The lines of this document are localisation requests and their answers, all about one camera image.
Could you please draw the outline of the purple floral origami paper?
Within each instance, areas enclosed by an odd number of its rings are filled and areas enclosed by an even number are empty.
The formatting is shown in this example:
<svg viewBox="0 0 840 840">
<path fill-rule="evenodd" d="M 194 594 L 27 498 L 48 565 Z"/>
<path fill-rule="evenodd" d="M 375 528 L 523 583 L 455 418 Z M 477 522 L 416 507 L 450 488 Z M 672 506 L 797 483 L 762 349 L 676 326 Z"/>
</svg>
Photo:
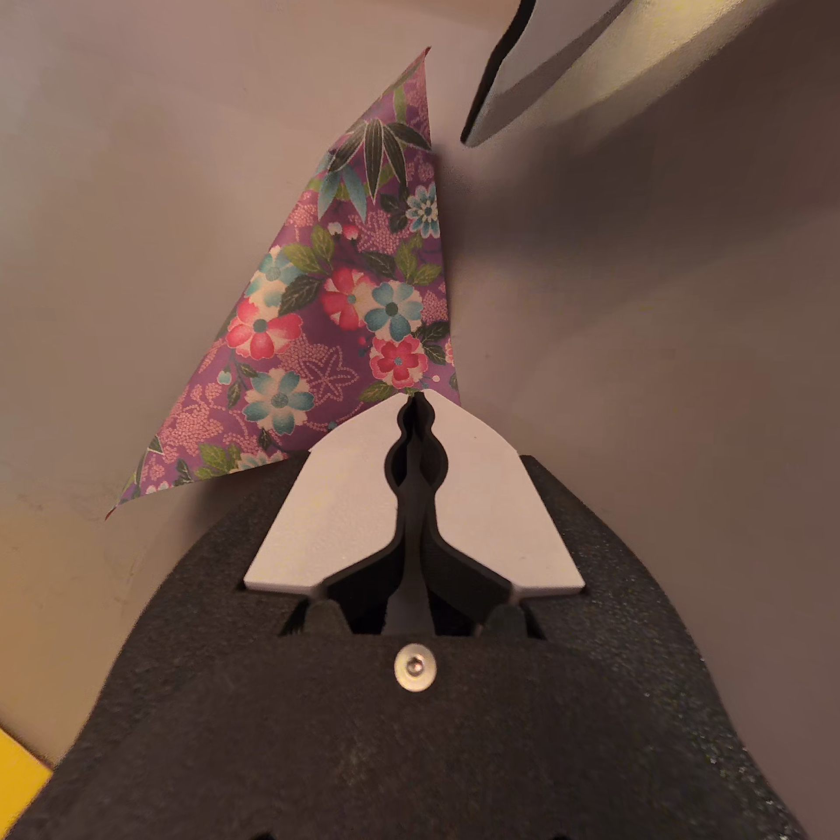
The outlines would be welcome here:
<svg viewBox="0 0 840 840">
<path fill-rule="evenodd" d="M 278 463 L 394 395 L 459 401 L 426 56 L 321 158 L 117 507 Z"/>
</svg>

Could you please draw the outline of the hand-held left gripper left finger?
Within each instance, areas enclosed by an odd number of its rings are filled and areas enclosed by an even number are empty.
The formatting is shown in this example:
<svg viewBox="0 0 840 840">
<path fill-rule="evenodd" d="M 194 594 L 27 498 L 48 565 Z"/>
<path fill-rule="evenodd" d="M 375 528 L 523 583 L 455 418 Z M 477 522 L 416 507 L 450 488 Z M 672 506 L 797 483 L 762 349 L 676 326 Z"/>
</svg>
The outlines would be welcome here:
<svg viewBox="0 0 840 840">
<path fill-rule="evenodd" d="M 407 402 L 394 395 L 377 403 L 312 447 L 245 573 L 247 590 L 319 595 L 328 578 L 392 541 L 397 498 L 385 459 Z"/>
</svg>

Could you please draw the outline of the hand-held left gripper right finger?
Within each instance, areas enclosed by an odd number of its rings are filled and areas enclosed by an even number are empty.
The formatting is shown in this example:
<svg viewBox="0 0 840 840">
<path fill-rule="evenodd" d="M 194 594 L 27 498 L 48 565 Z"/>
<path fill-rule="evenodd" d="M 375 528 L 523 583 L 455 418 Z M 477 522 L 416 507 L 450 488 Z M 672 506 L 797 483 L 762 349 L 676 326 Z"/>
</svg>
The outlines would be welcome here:
<svg viewBox="0 0 840 840">
<path fill-rule="evenodd" d="M 518 451 L 436 392 L 416 394 L 420 468 L 432 496 L 422 569 L 441 599 L 531 599 L 585 582 Z"/>
</svg>

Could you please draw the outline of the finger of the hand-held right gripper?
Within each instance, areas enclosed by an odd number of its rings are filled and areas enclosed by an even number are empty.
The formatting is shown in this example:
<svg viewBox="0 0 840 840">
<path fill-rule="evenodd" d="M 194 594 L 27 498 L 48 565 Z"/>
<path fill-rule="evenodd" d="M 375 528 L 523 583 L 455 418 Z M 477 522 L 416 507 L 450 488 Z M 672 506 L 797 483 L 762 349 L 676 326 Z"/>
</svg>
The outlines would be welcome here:
<svg viewBox="0 0 840 840">
<path fill-rule="evenodd" d="M 628 1 L 520 1 L 490 53 L 460 142 L 475 148 L 527 111 L 627 5 Z"/>
</svg>

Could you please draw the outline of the yellow plastic tray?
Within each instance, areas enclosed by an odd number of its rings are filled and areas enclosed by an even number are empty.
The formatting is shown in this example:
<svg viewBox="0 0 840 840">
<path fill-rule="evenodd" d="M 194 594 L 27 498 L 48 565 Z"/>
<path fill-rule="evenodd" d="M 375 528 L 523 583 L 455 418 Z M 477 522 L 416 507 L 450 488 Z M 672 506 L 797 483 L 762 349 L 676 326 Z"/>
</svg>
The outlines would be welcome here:
<svg viewBox="0 0 840 840">
<path fill-rule="evenodd" d="M 2 832 L 16 822 L 51 775 L 48 766 L 1 730 Z"/>
</svg>

